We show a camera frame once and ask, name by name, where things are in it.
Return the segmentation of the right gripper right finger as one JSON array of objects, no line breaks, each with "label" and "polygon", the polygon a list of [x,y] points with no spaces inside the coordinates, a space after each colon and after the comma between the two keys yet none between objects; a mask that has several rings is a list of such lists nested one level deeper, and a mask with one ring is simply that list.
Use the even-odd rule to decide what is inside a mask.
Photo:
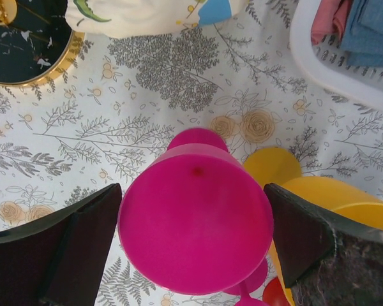
[{"label": "right gripper right finger", "polygon": [[294,305],[383,305],[383,205],[335,212],[277,184],[264,191],[281,284]]}]

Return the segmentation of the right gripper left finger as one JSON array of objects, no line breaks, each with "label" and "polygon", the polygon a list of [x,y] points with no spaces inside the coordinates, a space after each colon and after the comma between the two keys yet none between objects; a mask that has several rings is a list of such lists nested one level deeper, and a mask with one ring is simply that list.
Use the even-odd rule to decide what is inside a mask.
[{"label": "right gripper left finger", "polygon": [[121,200],[121,186],[111,184],[1,231],[0,305],[94,305]]}]

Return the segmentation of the magenta wine glass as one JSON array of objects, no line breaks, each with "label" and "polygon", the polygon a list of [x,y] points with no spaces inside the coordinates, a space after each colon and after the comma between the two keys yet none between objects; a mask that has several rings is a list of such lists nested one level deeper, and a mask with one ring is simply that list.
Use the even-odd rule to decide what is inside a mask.
[{"label": "magenta wine glass", "polygon": [[223,292],[229,295],[240,296],[240,301],[236,303],[236,306],[264,306],[267,305],[266,302],[259,300],[257,298],[252,298],[250,294],[257,290],[268,275],[268,263],[264,259],[258,268],[249,275],[245,280],[241,281],[239,284],[232,286],[231,288],[224,289]]},{"label": "magenta wine glass", "polygon": [[265,259],[273,215],[261,186],[211,130],[190,128],[131,184],[117,229],[127,259],[186,295],[231,288]]}]

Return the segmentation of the gold wine glass rack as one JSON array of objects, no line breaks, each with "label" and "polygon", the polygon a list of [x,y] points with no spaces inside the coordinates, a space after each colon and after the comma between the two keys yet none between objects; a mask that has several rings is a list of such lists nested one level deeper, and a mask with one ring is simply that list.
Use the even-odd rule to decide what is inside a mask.
[{"label": "gold wine glass rack", "polygon": [[84,44],[64,17],[67,1],[0,1],[0,85],[65,77]]}]

